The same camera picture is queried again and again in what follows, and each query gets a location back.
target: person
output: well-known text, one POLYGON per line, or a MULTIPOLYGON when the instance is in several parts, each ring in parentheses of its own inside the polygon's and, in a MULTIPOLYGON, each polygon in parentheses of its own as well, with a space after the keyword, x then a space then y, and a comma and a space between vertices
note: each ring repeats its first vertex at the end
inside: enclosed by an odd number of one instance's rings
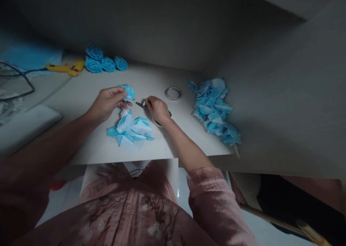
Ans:
POLYGON ((257 245, 222 172, 172 120, 166 103, 154 96, 146 104, 188 173, 193 218, 177 205, 157 161, 136 180, 122 163, 115 163, 103 166, 103 173, 87 168, 86 175, 88 170, 93 175, 84 184, 80 204, 35 228, 47 207, 53 177, 115 107, 132 106, 124 102, 126 96, 121 87, 101 90, 84 115, 1 164, 1 244, 257 245))

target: yellow glue gun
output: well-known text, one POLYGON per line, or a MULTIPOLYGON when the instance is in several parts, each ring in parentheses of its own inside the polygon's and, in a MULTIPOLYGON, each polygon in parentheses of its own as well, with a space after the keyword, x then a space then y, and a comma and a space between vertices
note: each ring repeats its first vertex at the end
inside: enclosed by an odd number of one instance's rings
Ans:
POLYGON ((84 60, 78 60, 73 65, 69 65, 66 63, 63 66, 57 66, 47 63, 45 64, 45 67, 52 72, 67 73, 72 77, 76 77, 84 68, 84 60))

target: left hand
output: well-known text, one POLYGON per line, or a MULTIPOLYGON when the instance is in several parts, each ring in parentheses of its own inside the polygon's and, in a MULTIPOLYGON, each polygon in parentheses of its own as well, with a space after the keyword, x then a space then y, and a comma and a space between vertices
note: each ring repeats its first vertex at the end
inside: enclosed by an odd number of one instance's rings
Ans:
POLYGON ((125 88, 123 87, 102 89, 93 105, 85 113, 85 116, 101 123, 109 118, 116 107, 122 106, 127 109, 127 105, 132 106, 133 104, 131 102, 125 102, 123 100, 128 95, 124 91, 125 88))

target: pink sleeve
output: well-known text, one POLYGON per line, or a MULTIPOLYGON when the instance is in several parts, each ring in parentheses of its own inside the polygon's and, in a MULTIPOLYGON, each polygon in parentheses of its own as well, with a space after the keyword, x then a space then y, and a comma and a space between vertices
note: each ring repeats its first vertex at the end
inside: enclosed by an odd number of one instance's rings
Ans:
POLYGON ((196 222, 219 245, 257 245, 230 186, 218 168, 194 170, 187 177, 189 205, 196 222))

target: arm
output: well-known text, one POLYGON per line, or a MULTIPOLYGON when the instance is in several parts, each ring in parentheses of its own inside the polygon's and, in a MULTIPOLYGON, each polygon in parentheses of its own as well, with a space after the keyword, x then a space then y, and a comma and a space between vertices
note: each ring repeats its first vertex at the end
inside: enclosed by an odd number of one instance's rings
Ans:
POLYGON ((168 107, 164 101, 150 96, 146 100, 146 105, 152 117, 166 129, 178 154, 179 161, 187 173, 190 174, 199 168, 214 166, 201 148, 169 116, 168 107))
POLYGON ((257 245, 222 172, 169 117, 164 101, 150 96, 146 105, 172 139, 180 162, 189 174, 189 205, 195 221, 218 245, 257 245))
POLYGON ((0 233, 5 236, 1 241, 10 242, 35 227, 48 203, 50 181, 115 107, 132 105, 123 101, 124 91, 101 90, 84 115, 0 165, 0 233))

